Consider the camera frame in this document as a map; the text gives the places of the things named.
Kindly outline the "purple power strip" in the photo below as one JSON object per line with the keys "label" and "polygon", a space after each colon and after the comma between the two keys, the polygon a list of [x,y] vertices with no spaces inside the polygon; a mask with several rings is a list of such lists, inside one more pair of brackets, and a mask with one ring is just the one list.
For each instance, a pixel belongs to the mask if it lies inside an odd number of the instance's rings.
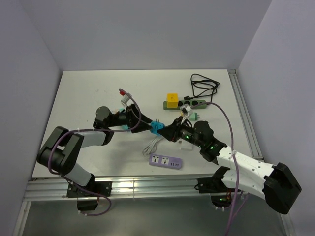
{"label": "purple power strip", "polygon": [[149,165],[179,170],[182,168],[183,161],[181,158],[152,153],[149,157]]}

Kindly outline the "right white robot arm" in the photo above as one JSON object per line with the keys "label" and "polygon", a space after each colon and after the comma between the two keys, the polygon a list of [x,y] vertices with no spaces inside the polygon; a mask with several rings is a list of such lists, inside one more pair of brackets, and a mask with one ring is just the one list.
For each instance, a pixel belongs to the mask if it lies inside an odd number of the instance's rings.
{"label": "right white robot arm", "polygon": [[168,141],[182,139],[198,146],[206,161],[217,164],[219,169],[213,175],[213,186],[217,191],[238,188],[264,199],[269,207],[281,214],[288,214],[302,191],[287,165],[265,163],[232,150],[214,137],[206,121],[198,121],[190,127],[182,123],[182,118],[177,118],[157,132]]}

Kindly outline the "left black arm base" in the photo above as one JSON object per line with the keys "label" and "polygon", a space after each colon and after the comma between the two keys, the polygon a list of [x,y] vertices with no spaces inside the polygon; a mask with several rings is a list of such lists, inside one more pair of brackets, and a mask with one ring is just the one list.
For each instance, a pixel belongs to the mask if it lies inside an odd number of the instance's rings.
{"label": "left black arm base", "polygon": [[[95,176],[92,175],[88,183],[83,186],[66,177],[64,177],[64,179],[68,182],[68,191],[66,195],[68,198],[97,197],[97,200],[90,202],[88,200],[78,200],[77,209],[80,214],[95,217],[104,215],[111,209],[112,201],[109,199],[112,189],[111,181],[96,181]],[[107,209],[100,213],[92,213],[92,211],[96,210],[100,198],[104,198],[108,201]]]}

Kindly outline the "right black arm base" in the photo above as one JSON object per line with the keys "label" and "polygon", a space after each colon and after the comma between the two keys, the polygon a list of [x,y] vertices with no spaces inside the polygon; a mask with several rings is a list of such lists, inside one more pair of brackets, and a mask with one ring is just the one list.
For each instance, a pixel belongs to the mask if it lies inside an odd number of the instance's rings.
{"label": "right black arm base", "polygon": [[212,204],[217,208],[226,209],[232,204],[232,192],[235,189],[226,187],[222,181],[224,174],[229,170],[228,167],[219,167],[212,177],[198,178],[197,184],[194,186],[199,194],[221,193],[219,196],[210,196]]}

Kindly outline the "blue square plug adapter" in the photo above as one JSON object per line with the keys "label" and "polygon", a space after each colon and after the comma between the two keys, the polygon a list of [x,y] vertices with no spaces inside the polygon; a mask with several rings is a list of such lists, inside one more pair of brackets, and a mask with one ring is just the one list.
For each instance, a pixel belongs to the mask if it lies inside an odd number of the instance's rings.
{"label": "blue square plug adapter", "polygon": [[153,120],[150,123],[151,129],[150,132],[155,135],[159,135],[159,130],[165,127],[165,124],[160,122],[159,120]]}

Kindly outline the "yellow cube socket adapter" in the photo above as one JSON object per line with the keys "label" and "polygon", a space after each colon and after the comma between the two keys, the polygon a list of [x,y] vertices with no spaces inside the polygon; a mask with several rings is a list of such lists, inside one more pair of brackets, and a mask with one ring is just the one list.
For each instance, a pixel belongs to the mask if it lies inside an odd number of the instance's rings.
{"label": "yellow cube socket adapter", "polygon": [[177,93],[168,93],[166,98],[166,107],[174,109],[178,107],[179,98]]}

